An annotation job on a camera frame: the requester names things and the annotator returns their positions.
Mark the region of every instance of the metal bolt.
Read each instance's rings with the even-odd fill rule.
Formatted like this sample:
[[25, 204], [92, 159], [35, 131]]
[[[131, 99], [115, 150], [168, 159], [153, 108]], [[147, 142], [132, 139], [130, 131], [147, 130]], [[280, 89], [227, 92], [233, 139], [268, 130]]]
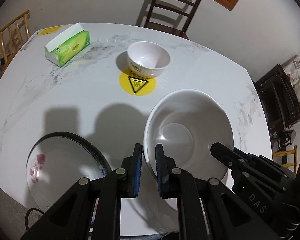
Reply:
[[219, 184], [219, 180], [217, 180], [216, 178], [211, 178], [209, 179], [209, 183], [213, 186], [216, 186]]
[[79, 184], [80, 185], [86, 185], [88, 183], [88, 179], [87, 178], [81, 178], [79, 179]]
[[119, 175], [122, 175], [126, 173], [126, 170], [124, 168], [118, 168], [115, 172]]
[[173, 168], [172, 169], [172, 173], [173, 174], [180, 174], [182, 171], [181, 171], [181, 169], [179, 169], [179, 168]]

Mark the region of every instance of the tissue box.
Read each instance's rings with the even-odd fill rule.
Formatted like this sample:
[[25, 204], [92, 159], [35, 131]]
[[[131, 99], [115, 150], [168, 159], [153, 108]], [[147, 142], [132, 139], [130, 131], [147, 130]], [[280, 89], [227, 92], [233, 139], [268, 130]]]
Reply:
[[89, 44], [89, 32], [77, 23], [49, 41], [44, 51], [48, 60], [62, 67]]

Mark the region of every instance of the yellow warning label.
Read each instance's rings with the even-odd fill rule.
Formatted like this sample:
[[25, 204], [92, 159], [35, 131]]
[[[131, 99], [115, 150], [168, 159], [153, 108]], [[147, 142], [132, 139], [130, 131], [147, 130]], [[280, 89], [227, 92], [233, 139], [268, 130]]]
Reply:
[[62, 25], [43, 29], [38, 36], [56, 33], [61, 27]]
[[121, 73], [119, 82], [126, 92], [135, 96], [147, 95], [155, 88], [154, 78], [139, 77], [129, 68]]

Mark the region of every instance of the white marble table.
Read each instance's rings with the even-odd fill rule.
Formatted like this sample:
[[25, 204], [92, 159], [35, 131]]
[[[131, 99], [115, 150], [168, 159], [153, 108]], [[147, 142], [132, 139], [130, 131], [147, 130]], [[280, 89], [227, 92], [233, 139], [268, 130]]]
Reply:
[[[40, 137], [54, 131], [79, 134], [117, 168], [134, 144], [142, 143], [154, 105], [177, 89], [197, 89], [213, 97], [229, 117], [234, 146], [272, 159], [261, 103], [247, 71], [238, 64], [170, 34], [91, 23], [83, 24], [91, 45], [59, 68], [45, 58], [43, 47], [68, 26], [53, 34], [35, 33], [0, 80], [0, 187], [19, 203], [36, 206], [26, 182], [26, 161]], [[171, 67], [156, 78], [154, 91], [145, 96], [131, 95], [119, 84], [121, 70], [127, 68], [125, 51], [135, 41], [158, 43], [172, 58]], [[176, 212], [159, 198], [145, 165], [141, 182], [138, 198], [122, 200], [121, 235], [177, 230]], [[226, 184], [233, 185], [231, 176]]]

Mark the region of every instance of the triangle symbol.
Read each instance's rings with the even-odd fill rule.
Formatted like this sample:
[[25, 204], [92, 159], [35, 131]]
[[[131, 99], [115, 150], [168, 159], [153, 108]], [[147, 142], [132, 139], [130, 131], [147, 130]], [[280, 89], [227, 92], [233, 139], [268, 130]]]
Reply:
[[132, 90], [135, 94], [138, 93], [138, 91], [148, 83], [147, 80], [144, 80], [141, 78], [130, 77], [130, 76], [128, 78], [129, 78]]

